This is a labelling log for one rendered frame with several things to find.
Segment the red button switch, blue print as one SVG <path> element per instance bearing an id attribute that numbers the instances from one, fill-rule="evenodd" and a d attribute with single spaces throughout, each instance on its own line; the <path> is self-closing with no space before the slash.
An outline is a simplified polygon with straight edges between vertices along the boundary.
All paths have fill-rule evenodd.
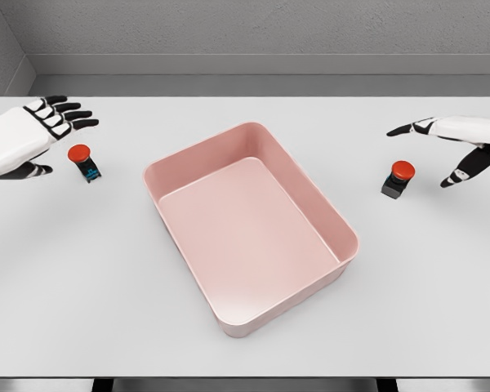
<path id="1" fill-rule="evenodd" d="M 73 162 L 88 183 L 101 177 L 97 165 L 91 158 L 91 150 L 87 145 L 78 144 L 68 150 L 68 159 Z"/>

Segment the red button switch, plain black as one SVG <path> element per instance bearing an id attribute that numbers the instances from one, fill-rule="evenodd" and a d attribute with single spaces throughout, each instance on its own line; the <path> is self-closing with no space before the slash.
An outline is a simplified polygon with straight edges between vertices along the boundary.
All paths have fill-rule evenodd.
<path id="1" fill-rule="evenodd" d="M 393 199 L 399 198 L 415 174 L 416 169 L 410 162 L 404 160 L 394 162 L 390 174 L 381 187 L 381 192 Z"/>

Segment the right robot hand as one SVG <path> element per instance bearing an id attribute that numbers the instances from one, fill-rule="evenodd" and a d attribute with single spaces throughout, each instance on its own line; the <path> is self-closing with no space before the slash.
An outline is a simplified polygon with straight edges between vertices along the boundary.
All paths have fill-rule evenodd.
<path id="1" fill-rule="evenodd" d="M 472 179 L 490 167 L 490 118 L 449 116 L 426 118 L 396 127 L 387 136 L 417 133 L 444 140 L 466 142 L 475 146 L 443 179 L 440 186 L 447 188 Z"/>

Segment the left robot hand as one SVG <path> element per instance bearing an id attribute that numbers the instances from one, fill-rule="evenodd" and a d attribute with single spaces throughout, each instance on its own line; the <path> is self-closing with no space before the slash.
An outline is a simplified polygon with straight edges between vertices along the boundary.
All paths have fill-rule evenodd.
<path id="1" fill-rule="evenodd" d="M 34 159 L 71 133 L 95 127 L 90 110 L 67 96 L 45 96 L 0 114 L 0 180 L 26 180 L 53 172 Z"/>

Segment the pink rectangular basket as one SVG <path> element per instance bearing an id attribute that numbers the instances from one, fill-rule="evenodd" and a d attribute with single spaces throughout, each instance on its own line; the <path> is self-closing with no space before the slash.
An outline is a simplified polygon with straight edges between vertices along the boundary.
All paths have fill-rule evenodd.
<path id="1" fill-rule="evenodd" d="M 261 124 L 147 166 L 143 181 L 223 332 L 245 337 L 334 282 L 359 237 Z"/>

